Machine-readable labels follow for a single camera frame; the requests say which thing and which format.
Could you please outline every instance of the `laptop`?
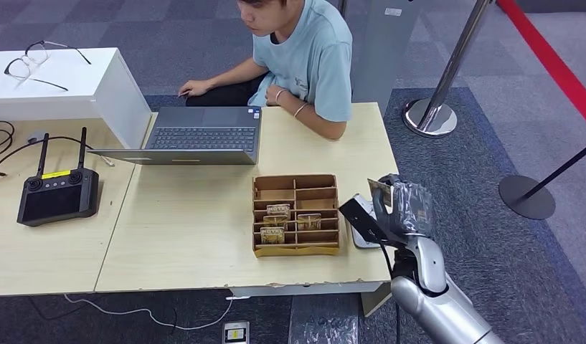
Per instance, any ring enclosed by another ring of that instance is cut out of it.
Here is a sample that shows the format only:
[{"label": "laptop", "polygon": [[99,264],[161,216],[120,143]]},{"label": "laptop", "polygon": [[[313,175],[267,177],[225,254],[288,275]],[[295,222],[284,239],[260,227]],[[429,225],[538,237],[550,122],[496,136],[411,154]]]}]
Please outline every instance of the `laptop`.
[{"label": "laptop", "polygon": [[260,107],[162,107],[144,149],[89,153],[139,165],[255,165]]}]

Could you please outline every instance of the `light blue t-shirt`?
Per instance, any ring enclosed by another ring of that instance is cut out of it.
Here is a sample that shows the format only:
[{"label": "light blue t-shirt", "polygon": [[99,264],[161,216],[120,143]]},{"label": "light blue t-shirt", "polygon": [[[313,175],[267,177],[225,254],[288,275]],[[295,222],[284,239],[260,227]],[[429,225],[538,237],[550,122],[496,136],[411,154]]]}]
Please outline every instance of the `light blue t-shirt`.
[{"label": "light blue t-shirt", "polygon": [[271,84],[313,104],[332,122],[351,118],[351,33],[339,11],[326,0],[306,0],[295,31],[281,44],[270,35],[252,36],[255,63],[270,72],[248,105],[265,106]]}]

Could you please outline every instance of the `robotic arm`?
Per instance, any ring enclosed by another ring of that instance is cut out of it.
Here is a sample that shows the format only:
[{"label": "robotic arm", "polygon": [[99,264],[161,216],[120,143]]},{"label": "robotic arm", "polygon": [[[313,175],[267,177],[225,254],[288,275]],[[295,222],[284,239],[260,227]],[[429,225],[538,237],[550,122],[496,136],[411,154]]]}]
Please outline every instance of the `robotic arm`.
[{"label": "robotic arm", "polygon": [[[431,202],[425,199],[430,197],[429,193],[413,184],[417,189],[407,188],[404,195],[398,193],[394,197],[392,186],[404,182],[395,175],[385,176],[379,182],[381,188],[372,191],[375,217],[358,202],[360,195],[340,210],[364,240],[397,249],[391,271],[394,301],[435,343],[504,344],[445,271],[440,247],[422,233],[430,226]],[[388,192],[383,186],[392,188]],[[407,206],[398,205],[401,197]],[[391,213],[386,204],[392,207]]]}]

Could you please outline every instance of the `laptop keyboard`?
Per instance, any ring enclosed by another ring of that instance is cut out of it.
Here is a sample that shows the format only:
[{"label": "laptop keyboard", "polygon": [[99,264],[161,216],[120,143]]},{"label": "laptop keyboard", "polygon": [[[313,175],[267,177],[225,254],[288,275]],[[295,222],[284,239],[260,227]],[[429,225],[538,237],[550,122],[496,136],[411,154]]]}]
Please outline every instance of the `laptop keyboard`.
[{"label": "laptop keyboard", "polygon": [[255,149],[255,128],[163,128],[156,129],[149,149]]}]

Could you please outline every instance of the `man's hand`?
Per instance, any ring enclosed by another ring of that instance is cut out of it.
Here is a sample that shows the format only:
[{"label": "man's hand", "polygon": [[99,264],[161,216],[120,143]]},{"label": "man's hand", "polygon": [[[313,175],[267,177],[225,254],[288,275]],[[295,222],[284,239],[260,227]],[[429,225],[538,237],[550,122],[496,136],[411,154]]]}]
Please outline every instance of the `man's hand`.
[{"label": "man's hand", "polygon": [[210,91],[213,87],[211,80],[190,80],[179,90],[179,97],[196,97]]},{"label": "man's hand", "polygon": [[284,93],[287,93],[288,91],[285,88],[282,88],[278,85],[270,85],[268,87],[268,91],[265,93],[265,100],[267,100],[267,104],[268,106],[276,106],[279,105],[276,101],[275,101],[275,97],[276,95],[278,95],[278,93],[280,93],[280,96],[278,97],[278,100],[282,99],[282,96],[284,95]]}]

